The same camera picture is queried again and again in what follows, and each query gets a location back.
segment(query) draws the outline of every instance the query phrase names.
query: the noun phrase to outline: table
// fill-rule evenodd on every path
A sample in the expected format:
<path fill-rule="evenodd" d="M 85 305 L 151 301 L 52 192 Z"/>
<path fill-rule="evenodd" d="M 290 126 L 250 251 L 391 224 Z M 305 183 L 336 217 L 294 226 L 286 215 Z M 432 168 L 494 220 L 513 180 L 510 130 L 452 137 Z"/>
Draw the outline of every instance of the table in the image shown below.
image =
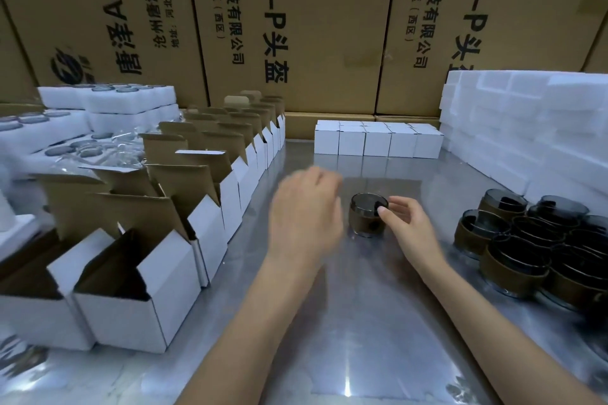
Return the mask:
<path fill-rule="evenodd" d="M 608 399 L 608 363 L 585 343 L 581 317 L 544 296 L 518 301 L 490 288 L 477 263 L 452 246 L 462 212 L 499 185 L 442 152 L 439 159 L 328 156 L 287 141 L 260 180 L 211 288 L 203 289 L 163 355 L 96 346 L 69 352 L 26 346 L 0 333 L 0 404 L 171 404 L 239 308 L 266 254 L 268 209 L 277 183 L 311 164 L 340 171 L 352 195 L 419 199 L 451 265 L 565 368 Z M 30 212 L 33 183 L 17 187 Z M 37 213 L 42 215 L 40 205 Z M 395 238 L 347 232 L 283 340 L 264 404 L 498 404 L 496 394 Z"/>

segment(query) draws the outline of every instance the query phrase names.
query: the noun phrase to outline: forearm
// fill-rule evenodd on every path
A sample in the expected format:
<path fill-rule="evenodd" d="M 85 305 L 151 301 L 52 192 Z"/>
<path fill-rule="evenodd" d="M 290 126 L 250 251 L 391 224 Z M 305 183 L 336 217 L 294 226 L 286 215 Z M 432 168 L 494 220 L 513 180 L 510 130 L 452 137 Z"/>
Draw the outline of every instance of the forearm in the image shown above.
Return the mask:
<path fill-rule="evenodd" d="M 445 263 L 418 269 L 505 405 L 601 405 Z"/>
<path fill-rule="evenodd" d="M 238 313 L 176 403 L 257 405 L 278 345 L 314 277 L 267 258 Z"/>

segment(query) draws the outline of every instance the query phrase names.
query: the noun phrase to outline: logo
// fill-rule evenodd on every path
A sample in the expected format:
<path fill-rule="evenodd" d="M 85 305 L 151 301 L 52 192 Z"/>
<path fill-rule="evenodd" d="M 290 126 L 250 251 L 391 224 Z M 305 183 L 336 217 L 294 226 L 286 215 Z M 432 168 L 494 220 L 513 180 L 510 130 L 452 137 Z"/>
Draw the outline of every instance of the logo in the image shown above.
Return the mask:
<path fill-rule="evenodd" d="M 84 74 L 78 60 L 58 48 L 55 48 L 55 50 L 57 50 L 57 53 L 50 60 L 50 68 L 57 79 L 67 85 L 76 85 L 82 82 Z"/>

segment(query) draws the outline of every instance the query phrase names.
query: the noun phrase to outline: blurred hand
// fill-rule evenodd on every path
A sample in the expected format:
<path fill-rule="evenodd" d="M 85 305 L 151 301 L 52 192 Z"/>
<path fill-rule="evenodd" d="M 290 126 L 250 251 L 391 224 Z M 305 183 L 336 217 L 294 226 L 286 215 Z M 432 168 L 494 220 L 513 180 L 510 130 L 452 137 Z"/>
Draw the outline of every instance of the blurred hand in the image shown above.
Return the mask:
<path fill-rule="evenodd" d="M 296 270 L 318 270 L 344 232 L 341 184 L 338 173 L 319 167 L 296 171 L 279 184 L 270 205 L 270 259 Z"/>
<path fill-rule="evenodd" d="M 404 255 L 420 271 L 421 266 L 445 262 L 430 219 L 420 203 L 408 197 L 389 197 L 389 208 L 378 208 L 378 214 L 397 237 Z"/>

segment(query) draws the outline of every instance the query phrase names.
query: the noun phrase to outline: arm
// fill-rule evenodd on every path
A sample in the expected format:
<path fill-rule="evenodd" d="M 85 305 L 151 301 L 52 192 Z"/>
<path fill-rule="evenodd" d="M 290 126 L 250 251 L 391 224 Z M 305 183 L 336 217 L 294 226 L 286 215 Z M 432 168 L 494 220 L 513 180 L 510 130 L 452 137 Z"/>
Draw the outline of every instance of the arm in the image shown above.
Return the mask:
<path fill-rule="evenodd" d="M 230 324 L 176 405 L 256 405 L 270 364 L 323 257 L 343 232 L 341 178 L 312 167 L 277 189 L 270 207 L 269 248 Z"/>
<path fill-rule="evenodd" d="M 604 402 L 498 312 L 445 261 L 428 216 L 411 198 L 378 209 L 505 405 Z"/>

